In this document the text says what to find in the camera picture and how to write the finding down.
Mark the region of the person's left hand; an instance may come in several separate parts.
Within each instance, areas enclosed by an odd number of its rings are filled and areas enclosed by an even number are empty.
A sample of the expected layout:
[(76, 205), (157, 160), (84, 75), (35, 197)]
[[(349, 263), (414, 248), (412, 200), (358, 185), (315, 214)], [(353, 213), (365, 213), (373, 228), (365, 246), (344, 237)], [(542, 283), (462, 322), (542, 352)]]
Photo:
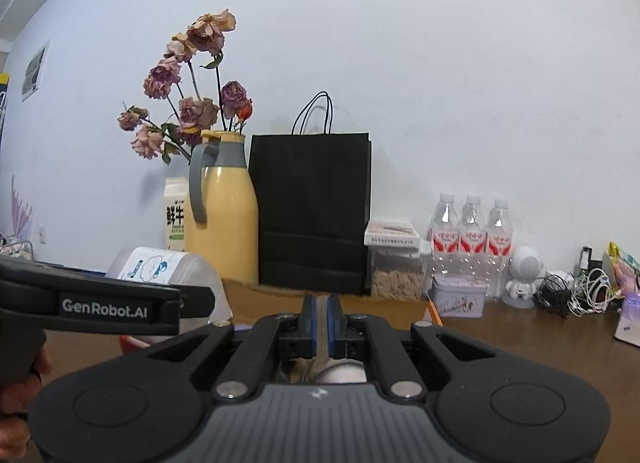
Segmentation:
[(24, 457), (32, 438), (27, 412), (52, 369), (43, 331), (1, 327), (1, 461)]

